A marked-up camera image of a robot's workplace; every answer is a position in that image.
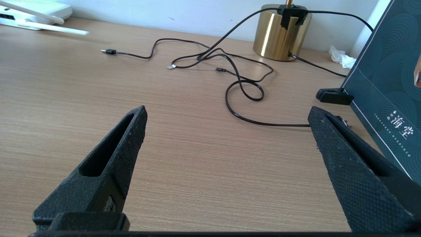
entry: white router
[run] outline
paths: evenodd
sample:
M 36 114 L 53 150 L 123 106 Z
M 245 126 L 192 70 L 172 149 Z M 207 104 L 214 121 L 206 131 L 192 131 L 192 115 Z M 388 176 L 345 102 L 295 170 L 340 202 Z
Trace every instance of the white router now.
M 0 24 L 31 30 L 54 30 L 78 35 L 88 31 L 75 30 L 52 24 L 63 24 L 72 14 L 70 5 L 42 1 L 0 0 Z

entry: white tissue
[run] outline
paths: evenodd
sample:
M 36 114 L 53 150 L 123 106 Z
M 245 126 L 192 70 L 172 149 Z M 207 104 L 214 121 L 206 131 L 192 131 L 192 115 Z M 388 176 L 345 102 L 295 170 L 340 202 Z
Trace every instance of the white tissue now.
M 345 51 L 336 50 L 335 46 L 331 45 L 329 54 L 332 61 L 342 64 L 343 68 L 351 69 L 356 61 L 355 58 L 345 54 Z

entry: desk surface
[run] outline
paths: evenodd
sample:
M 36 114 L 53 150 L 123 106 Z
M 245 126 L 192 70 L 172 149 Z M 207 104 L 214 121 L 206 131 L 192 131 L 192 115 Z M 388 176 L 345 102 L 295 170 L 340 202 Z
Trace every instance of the desk surface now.
M 33 210 L 140 105 L 149 118 L 124 208 L 130 230 L 349 231 L 310 129 L 263 127 L 231 115 L 224 93 L 236 78 L 215 71 L 229 68 L 224 59 L 169 70 L 174 58 L 203 50 L 179 42 L 159 44 L 151 60 L 100 52 L 114 48 L 149 55 L 159 38 L 208 45 L 218 38 L 84 19 L 69 19 L 65 26 L 91 34 L 0 26 L 2 234 L 34 232 Z M 339 87 L 343 79 L 302 62 L 261 58 L 252 44 L 233 39 L 221 44 L 275 69 L 261 83 L 264 101 L 232 90 L 229 99 L 239 114 L 306 123 L 315 105 L 348 120 L 375 146 L 350 107 L 314 97 L 318 88 Z M 300 56 L 347 73 L 325 52 L 303 50 Z M 235 61 L 247 77 L 267 72 Z M 246 89 L 258 95 L 252 86 Z

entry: gold lamp base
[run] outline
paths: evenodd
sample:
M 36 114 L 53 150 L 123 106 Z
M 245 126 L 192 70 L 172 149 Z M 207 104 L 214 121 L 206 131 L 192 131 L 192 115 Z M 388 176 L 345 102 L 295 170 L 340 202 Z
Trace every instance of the gold lamp base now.
M 266 4 L 262 6 L 262 9 L 278 7 L 279 4 Z M 289 21 L 288 30 L 286 30 L 281 27 L 282 15 L 278 14 L 276 10 L 261 12 L 253 50 L 265 58 L 277 61 L 294 60 L 288 54 L 298 55 L 300 53 L 311 17 L 312 14 L 308 13 L 303 24 L 297 26 L 298 17 L 292 16 Z

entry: white antenna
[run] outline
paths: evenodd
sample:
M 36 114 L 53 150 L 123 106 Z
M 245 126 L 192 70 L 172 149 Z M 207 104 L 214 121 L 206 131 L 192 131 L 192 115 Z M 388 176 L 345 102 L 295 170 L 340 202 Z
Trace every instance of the white antenna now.
M 64 23 L 64 19 L 62 19 L 60 17 L 49 16 L 47 14 L 43 14 L 41 12 L 37 12 L 37 11 L 27 9 L 27 8 L 24 8 L 24 7 L 21 7 L 21 6 L 18 6 L 18 5 L 14 5 L 14 4 L 8 3 L 6 1 L 0 0 L 0 6 L 4 6 L 4 7 L 7 7 L 7 8 L 10 8 L 10 9 L 14 9 L 16 11 L 21 11 L 21 12 L 24 12 L 24 13 L 27 13 L 27 14 L 30 14 L 30 15 L 45 18 L 45 19 L 48 19 L 48 20 L 50 20 L 54 23 L 57 23 L 57 24 L 63 24 Z M 16 19 L 16 25 L 21 26 L 21 27 L 32 27 L 32 28 L 37 28 L 37 29 L 60 31 L 60 32 L 65 32 L 65 33 L 77 34 L 77 35 L 87 35 L 87 34 L 89 34 L 89 31 L 75 30 L 75 29 L 71 29 L 71 28 L 53 26 L 53 25 L 49 25 L 49 24 L 41 24 L 41 23 L 32 22 L 29 19 Z

